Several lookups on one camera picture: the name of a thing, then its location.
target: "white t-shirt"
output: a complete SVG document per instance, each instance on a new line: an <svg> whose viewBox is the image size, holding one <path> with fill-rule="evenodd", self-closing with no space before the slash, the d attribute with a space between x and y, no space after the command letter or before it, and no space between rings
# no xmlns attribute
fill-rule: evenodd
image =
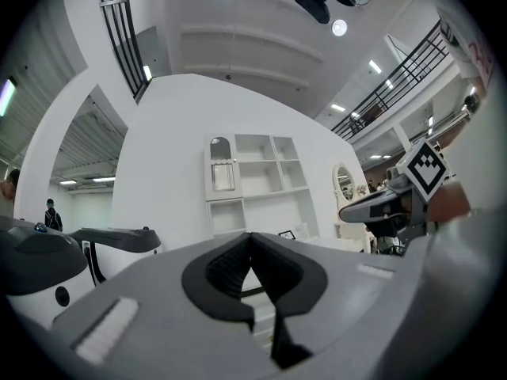
<svg viewBox="0 0 507 380"><path fill-rule="evenodd" d="M496 60L486 38L460 0L433 0L440 30L464 78L482 79L487 89Z"/></svg>
<svg viewBox="0 0 507 380"><path fill-rule="evenodd" d="M2 190L0 190L0 215L9 218L14 215L14 203L4 197Z"/></svg>

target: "balcony railing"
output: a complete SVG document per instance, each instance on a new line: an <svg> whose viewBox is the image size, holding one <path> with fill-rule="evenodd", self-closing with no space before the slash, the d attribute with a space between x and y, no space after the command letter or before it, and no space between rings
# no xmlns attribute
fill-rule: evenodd
<svg viewBox="0 0 507 380"><path fill-rule="evenodd" d="M143 61L135 39L129 0L101 0L112 49L132 96L139 101L148 86Z"/></svg>
<svg viewBox="0 0 507 380"><path fill-rule="evenodd" d="M352 138L421 83L448 55L439 28L438 21L398 67L331 131L345 140Z"/></svg>

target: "fluorescent light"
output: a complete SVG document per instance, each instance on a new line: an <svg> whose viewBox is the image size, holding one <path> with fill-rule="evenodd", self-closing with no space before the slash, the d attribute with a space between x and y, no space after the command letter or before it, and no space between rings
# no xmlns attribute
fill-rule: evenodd
<svg viewBox="0 0 507 380"><path fill-rule="evenodd" d="M336 20L333 23L333 34L335 36L342 36L347 32L347 23L343 20Z"/></svg>
<svg viewBox="0 0 507 380"><path fill-rule="evenodd" d="M2 88L2 93L0 93L0 117L3 117L6 114L7 106L9 105L9 101L12 98L14 91L16 90L16 86L10 79L7 79Z"/></svg>
<svg viewBox="0 0 507 380"><path fill-rule="evenodd" d="M338 111L341 111L341 112L344 112L344 111L345 111L345 109L344 109L343 107L340 107L339 105L336 105L336 104L333 104L333 105L331 106L331 108L332 108L333 110L338 110Z"/></svg>
<svg viewBox="0 0 507 380"><path fill-rule="evenodd" d="M93 179L93 181L96 181L97 183L101 183L102 181L114 181L116 178L113 177L98 177L96 179Z"/></svg>
<svg viewBox="0 0 507 380"><path fill-rule="evenodd" d="M377 73L382 73L382 69L379 68L379 65L377 65L375 62L373 62L372 60L370 61L370 66L376 70Z"/></svg>
<svg viewBox="0 0 507 380"><path fill-rule="evenodd" d="M143 69L144 69L144 74L146 75L146 79L148 79L148 81L150 81L151 80L150 67L148 65L146 65L146 66L143 66Z"/></svg>

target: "black round button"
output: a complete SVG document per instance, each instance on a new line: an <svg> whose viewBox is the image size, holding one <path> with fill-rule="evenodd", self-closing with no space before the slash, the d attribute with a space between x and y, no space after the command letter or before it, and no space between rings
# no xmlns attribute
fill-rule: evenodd
<svg viewBox="0 0 507 380"><path fill-rule="evenodd" d="M71 301L71 297L69 295L69 292L65 287L57 287L55 291L55 298L56 302L60 304L62 307L66 307L69 305L69 302Z"/></svg>

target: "person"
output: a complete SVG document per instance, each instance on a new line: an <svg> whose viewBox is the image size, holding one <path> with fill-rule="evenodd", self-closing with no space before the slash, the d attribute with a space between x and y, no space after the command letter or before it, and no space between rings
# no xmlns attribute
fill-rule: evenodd
<svg viewBox="0 0 507 380"><path fill-rule="evenodd" d="M16 199L19 169L14 169L4 181L0 182L0 215L12 218L14 215L14 200Z"/></svg>
<svg viewBox="0 0 507 380"><path fill-rule="evenodd" d="M63 231L62 219L60 218L60 214L58 214L55 210L55 202L53 199L48 199L46 206L48 206L48 210L45 215L46 226L48 228L52 228L53 230Z"/></svg>
<svg viewBox="0 0 507 380"><path fill-rule="evenodd" d="M370 191L370 193L375 192L375 188L373 187L373 180L372 179L368 180L368 190Z"/></svg>
<svg viewBox="0 0 507 380"><path fill-rule="evenodd" d="M352 6L356 0L338 0ZM440 33L463 78L475 87L479 98L486 95L495 60L486 38L475 26L459 0L433 0L440 16Z"/></svg>

